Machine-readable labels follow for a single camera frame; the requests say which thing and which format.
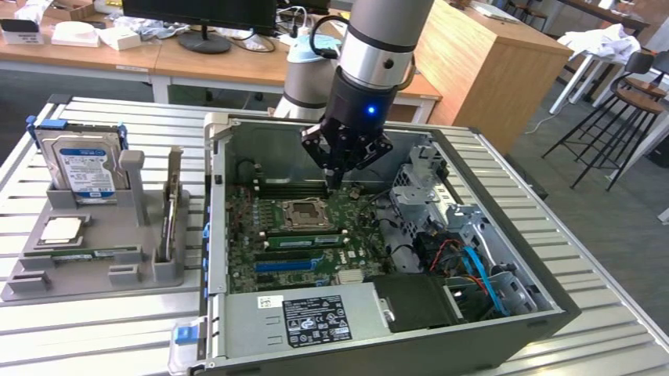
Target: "computer monitor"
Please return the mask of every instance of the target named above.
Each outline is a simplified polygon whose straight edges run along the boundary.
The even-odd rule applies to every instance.
[[[308,13],[324,15],[329,13],[329,0],[277,0],[277,3],[279,8],[303,6]]]
[[[178,35],[190,51],[221,53],[229,42],[207,34],[207,26],[253,30],[271,35],[276,19],[276,0],[122,0],[122,14],[150,20],[201,25],[201,32]]]

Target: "gray holder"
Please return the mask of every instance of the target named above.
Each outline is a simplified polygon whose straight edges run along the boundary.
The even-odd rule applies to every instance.
[[[46,190],[48,202],[2,289],[5,302],[109,292],[182,283],[189,194],[181,190],[176,218],[174,252],[169,262],[156,262],[161,239],[162,192],[144,191],[141,151],[124,150],[118,163],[128,172],[129,190],[116,191],[112,204],[78,204],[70,190]],[[49,219],[78,216],[77,238],[68,244],[38,245]],[[117,250],[118,245],[128,246]],[[62,255],[89,254],[86,261],[61,261]],[[97,253],[110,254],[98,258]]]

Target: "monitor stand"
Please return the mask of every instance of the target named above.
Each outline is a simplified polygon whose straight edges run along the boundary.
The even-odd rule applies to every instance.
[[[228,40],[217,34],[207,34],[207,26],[201,25],[201,32],[186,31],[177,37],[178,44],[192,52],[215,54],[229,50]]]

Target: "metal slatted table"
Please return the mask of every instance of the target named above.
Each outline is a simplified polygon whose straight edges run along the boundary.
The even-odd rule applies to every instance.
[[[146,155],[145,189],[160,189],[170,145],[184,148],[181,182],[189,204],[185,282],[86,300],[0,302],[0,374],[154,375],[166,373],[169,331],[197,314],[204,208],[203,119],[216,109],[73,98],[40,117],[128,127],[130,148]],[[235,111],[259,114],[252,111]],[[552,215],[487,141],[464,128],[443,128],[450,142],[582,309],[543,342],[531,343],[500,374],[669,375],[669,341],[583,245]],[[464,202],[464,184],[451,172]],[[0,168],[0,287],[45,203],[50,176],[25,135]]]

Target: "blue pcie slot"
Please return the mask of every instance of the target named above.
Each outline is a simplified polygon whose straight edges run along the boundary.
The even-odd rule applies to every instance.
[[[312,270],[311,260],[292,262],[273,262],[255,264],[256,273],[292,272],[296,270]]]

